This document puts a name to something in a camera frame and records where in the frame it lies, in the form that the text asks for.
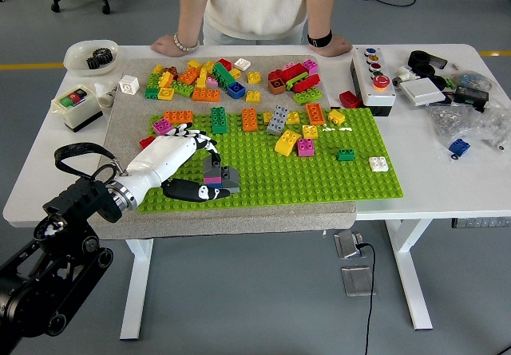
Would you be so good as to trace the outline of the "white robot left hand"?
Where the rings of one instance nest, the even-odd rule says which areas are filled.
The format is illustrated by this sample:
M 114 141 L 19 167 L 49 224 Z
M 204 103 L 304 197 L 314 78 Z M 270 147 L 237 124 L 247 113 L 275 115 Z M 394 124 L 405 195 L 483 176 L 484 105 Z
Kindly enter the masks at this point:
M 216 142 L 205 132 L 192 129 L 190 123 L 156 137 L 128 165 L 127 174 L 116 178 L 127 208 L 138 207 L 148 190 L 156 187 L 162 188 L 170 199 L 189 202 L 202 203 L 230 196 L 228 190 L 173 177 L 199 149 L 206 150 L 215 162 L 220 162 Z

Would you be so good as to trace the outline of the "person's right hand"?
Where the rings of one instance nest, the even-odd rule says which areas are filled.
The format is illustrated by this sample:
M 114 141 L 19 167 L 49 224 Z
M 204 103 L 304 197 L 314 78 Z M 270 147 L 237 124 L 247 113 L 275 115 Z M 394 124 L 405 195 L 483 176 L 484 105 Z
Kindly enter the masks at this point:
M 200 43 L 198 40 L 188 40 L 178 34 L 167 34 L 158 38 L 151 45 L 151 50 L 167 57 L 183 57 L 193 53 L 199 45 Z

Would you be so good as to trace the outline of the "person's left hand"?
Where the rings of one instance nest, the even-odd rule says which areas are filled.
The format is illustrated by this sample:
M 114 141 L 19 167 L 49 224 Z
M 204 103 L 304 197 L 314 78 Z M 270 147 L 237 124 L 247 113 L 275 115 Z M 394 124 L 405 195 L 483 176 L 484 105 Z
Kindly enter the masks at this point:
M 318 55 L 323 57 L 337 57 L 352 50 L 352 44 L 344 37 L 333 34 L 330 43 L 324 47 L 311 47 Z

